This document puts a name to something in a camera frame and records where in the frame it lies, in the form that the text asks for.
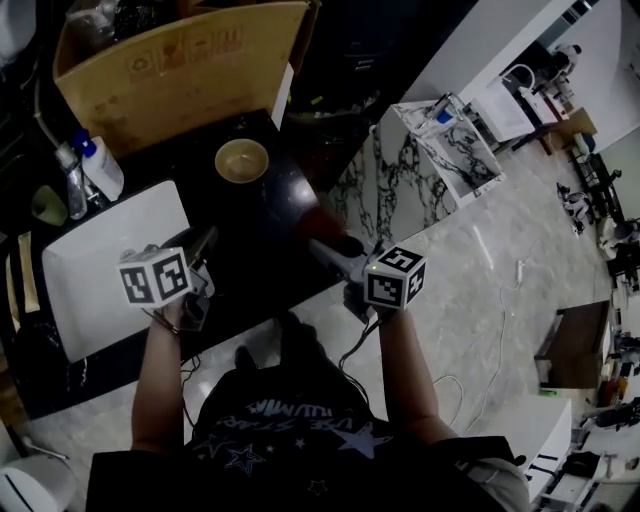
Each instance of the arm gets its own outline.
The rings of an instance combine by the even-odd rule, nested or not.
[[[457,437],[438,415],[438,399],[411,313],[398,311],[380,326],[384,394],[389,421],[427,444]]]
[[[163,312],[179,327],[181,301],[169,304]],[[155,320],[149,328],[131,427],[132,450],[171,455],[184,444],[180,340]]]

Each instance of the black cable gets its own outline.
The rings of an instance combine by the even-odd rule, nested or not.
[[[338,361],[338,369],[342,372],[342,374],[346,377],[346,379],[349,382],[351,382],[351,384],[353,384],[358,391],[360,391],[360,393],[362,394],[362,397],[364,398],[364,401],[367,403],[367,407],[369,407],[370,404],[369,404],[369,395],[367,394],[366,389],[364,389],[364,386],[360,384],[354,377],[352,377],[346,371],[344,371],[344,363],[347,361],[347,359],[349,359],[353,354],[355,354],[360,349],[360,347],[365,342],[369,334],[375,331],[383,323],[387,322],[393,316],[394,313],[395,313],[395,310],[391,310],[391,311],[387,311],[383,315],[379,315],[378,319],[373,323],[371,327],[369,327],[369,324],[367,323],[367,325],[364,326],[364,330],[362,331],[362,335],[360,336],[360,339],[358,340],[358,342],[353,346],[351,350],[349,350],[346,354],[344,354],[340,358],[340,361]]]
[[[192,357],[190,359],[190,361],[191,361],[191,364],[193,365],[193,368],[191,368],[190,370],[186,370],[186,369],[181,369],[180,370],[180,373],[188,373],[189,374],[189,375],[187,375],[187,378],[182,381],[182,410],[184,411],[184,415],[186,416],[187,421],[189,422],[189,425],[191,425],[191,428],[195,428],[195,424],[193,423],[193,420],[191,419],[191,416],[189,415],[189,411],[187,410],[187,403],[185,402],[185,399],[184,399],[184,385],[193,376],[193,374],[200,369],[200,365],[202,364],[202,361],[200,360],[200,356],[198,356],[198,355]]]
[[[178,329],[176,329],[176,327],[171,322],[169,322],[169,320],[167,320],[162,313],[158,313],[157,311],[154,311],[153,313],[150,313],[149,311],[147,311],[144,308],[142,308],[142,311],[144,312],[145,315],[150,316],[151,318],[153,318],[156,322],[158,322],[158,324],[160,324],[162,327],[164,327],[171,334],[174,334],[175,336],[180,338],[180,331]]]

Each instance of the sink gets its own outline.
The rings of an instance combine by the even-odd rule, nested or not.
[[[458,207],[463,207],[504,181],[505,175],[491,149],[466,116],[462,116],[462,120],[454,117],[437,130],[432,124],[425,123],[435,103],[400,103],[393,108],[425,150]]]
[[[188,227],[176,185],[165,181],[99,213],[43,251],[49,301],[70,362],[149,326],[149,317],[125,300],[116,264],[124,251],[161,245]]]

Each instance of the floor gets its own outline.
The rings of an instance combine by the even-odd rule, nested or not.
[[[499,360],[503,313],[501,286],[513,287],[517,261],[525,262],[516,291],[503,290],[507,310],[503,363],[491,387],[483,417],[468,435],[479,433],[502,406],[535,393],[533,355],[549,330],[555,311],[606,300],[610,280],[594,243],[595,230],[576,237],[556,195],[556,182],[577,188],[562,158],[547,157],[537,145],[500,156],[507,180],[474,203],[403,245],[428,256],[426,283],[412,303],[417,332],[434,379],[456,376],[464,400],[452,427],[464,433],[480,412]],[[329,356],[337,360],[358,339],[360,324],[342,306],[336,286],[295,308],[318,329]],[[380,351],[374,333],[347,363],[346,370],[367,389],[373,412],[386,417]],[[221,375],[233,353],[248,345],[262,365],[277,364],[278,332],[269,321],[202,354],[202,367],[187,383],[191,415]],[[28,425],[37,443],[69,455],[78,480],[71,510],[84,510],[94,453],[130,447],[135,383]],[[437,385],[441,414],[450,422],[460,403],[455,382]],[[185,437],[190,429],[185,429]]]

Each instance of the white cable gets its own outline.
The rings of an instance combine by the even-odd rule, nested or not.
[[[548,133],[545,136],[545,140],[547,141],[547,144],[549,144],[549,146],[554,149],[553,158],[556,161],[556,169],[558,169],[559,167],[562,167],[562,166],[560,165],[560,158],[558,157],[558,152],[555,151],[556,148],[553,146],[553,142],[551,142],[551,137],[553,137],[553,133]]]
[[[533,248],[538,244],[541,243],[540,240],[536,240],[533,245],[531,246],[531,248],[529,249],[529,254],[527,255],[526,259],[524,260],[524,263],[526,264],[527,261],[529,261],[529,259],[531,258],[531,253],[533,252]],[[517,291],[520,289],[520,286],[522,285],[522,280],[518,279],[516,282],[516,286],[514,288],[510,288],[507,285],[502,285],[500,287],[500,292],[499,292],[499,296],[500,296],[500,304],[502,305],[502,331],[500,332],[500,345],[499,345],[499,358],[498,358],[498,367],[496,368],[496,372],[493,374],[493,377],[491,377],[491,380],[489,381],[489,385],[487,386],[487,390],[484,392],[484,397],[482,398],[482,406],[480,407],[480,413],[475,417],[475,419],[471,422],[471,424],[466,428],[466,430],[464,431],[464,434],[466,434],[467,432],[469,432],[469,430],[471,430],[471,427],[473,427],[480,418],[482,418],[482,415],[484,414],[484,408],[487,405],[487,398],[489,397],[489,391],[491,390],[491,387],[493,386],[493,383],[496,381],[496,379],[498,378],[498,374],[500,373],[500,368],[502,368],[502,345],[503,345],[503,340],[504,340],[504,329],[506,327],[507,324],[507,308],[504,305],[504,301],[502,300],[502,291],[503,290],[511,290],[511,291]]]
[[[438,382],[443,381],[444,379],[453,379],[453,381],[458,385],[458,387],[460,388],[460,402],[458,403],[458,409],[456,410],[456,414],[453,417],[453,419],[449,422],[449,426],[453,425],[455,423],[455,421],[458,419],[458,414],[460,414],[460,410],[462,409],[462,404],[464,403],[464,387],[462,386],[462,383],[453,375],[443,375],[442,377],[440,377],[439,379],[436,379],[436,381],[433,383],[433,385],[435,386],[436,384],[438,384]]]
[[[47,139],[53,144],[56,148],[60,147],[60,141],[56,139],[56,137],[51,133],[49,127],[45,124],[44,119],[42,119],[42,112],[40,111],[40,79],[36,80],[35,91],[33,93],[33,117],[35,117],[38,126],[42,130],[42,133],[45,134]]]

